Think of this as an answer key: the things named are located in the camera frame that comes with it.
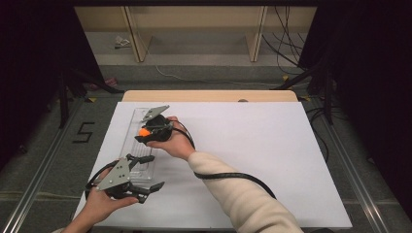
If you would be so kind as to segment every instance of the person's left hand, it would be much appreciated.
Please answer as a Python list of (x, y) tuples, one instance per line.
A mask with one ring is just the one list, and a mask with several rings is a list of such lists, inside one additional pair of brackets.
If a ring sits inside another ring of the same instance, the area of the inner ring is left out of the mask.
[[(110, 169), (103, 171), (99, 179), (103, 179)], [(105, 191), (97, 191), (93, 187), (88, 195), (83, 209), (63, 232), (87, 232), (94, 224), (106, 219), (112, 212), (139, 202), (135, 197), (125, 197), (119, 200), (110, 198)]]

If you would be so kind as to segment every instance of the white tabletop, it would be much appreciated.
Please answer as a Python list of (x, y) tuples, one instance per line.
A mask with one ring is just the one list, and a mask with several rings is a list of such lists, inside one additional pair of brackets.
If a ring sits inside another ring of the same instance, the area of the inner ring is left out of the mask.
[[(119, 158), (136, 108), (170, 105), (197, 150), (210, 152), (243, 173), (264, 181), (301, 227), (350, 228), (303, 107), (289, 103), (120, 102), (90, 176)], [(187, 163), (160, 150), (154, 180), (164, 187), (145, 204), (114, 212), (101, 226), (133, 229), (232, 228), (219, 203)], [(85, 204), (83, 197), (76, 214)]]

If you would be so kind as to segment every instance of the transparent plastic container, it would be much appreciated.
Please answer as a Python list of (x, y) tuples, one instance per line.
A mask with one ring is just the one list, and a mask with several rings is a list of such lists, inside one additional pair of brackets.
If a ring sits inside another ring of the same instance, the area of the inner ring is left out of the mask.
[[(144, 125), (143, 117), (149, 111), (149, 108), (138, 108), (133, 112), (133, 117), (124, 139), (123, 148), (121, 149), (120, 157), (125, 157), (129, 153), (133, 156), (143, 157), (146, 155), (156, 156), (158, 149), (146, 147), (143, 143), (137, 142), (134, 138), (138, 135), (139, 130)], [(130, 171), (130, 180), (133, 184), (148, 183), (154, 177), (155, 160), (145, 164), (136, 164)]]

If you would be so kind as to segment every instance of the fleece sleeve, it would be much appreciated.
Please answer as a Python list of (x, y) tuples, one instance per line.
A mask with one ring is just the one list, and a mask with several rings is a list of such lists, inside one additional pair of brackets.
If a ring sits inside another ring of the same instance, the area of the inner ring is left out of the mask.
[[(219, 158), (205, 152), (194, 152), (188, 163), (199, 174), (237, 172)], [(237, 232), (302, 232), (292, 213), (254, 182), (218, 179), (206, 180), (204, 183), (230, 217)]]

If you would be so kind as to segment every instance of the orange ball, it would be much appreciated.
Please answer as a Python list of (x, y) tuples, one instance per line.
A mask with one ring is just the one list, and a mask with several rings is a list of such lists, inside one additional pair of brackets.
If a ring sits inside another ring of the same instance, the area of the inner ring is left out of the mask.
[(149, 131), (146, 128), (141, 128), (140, 129), (139, 136), (146, 137), (146, 136), (149, 136), (149, 135), (151, 135), (151, 131)]

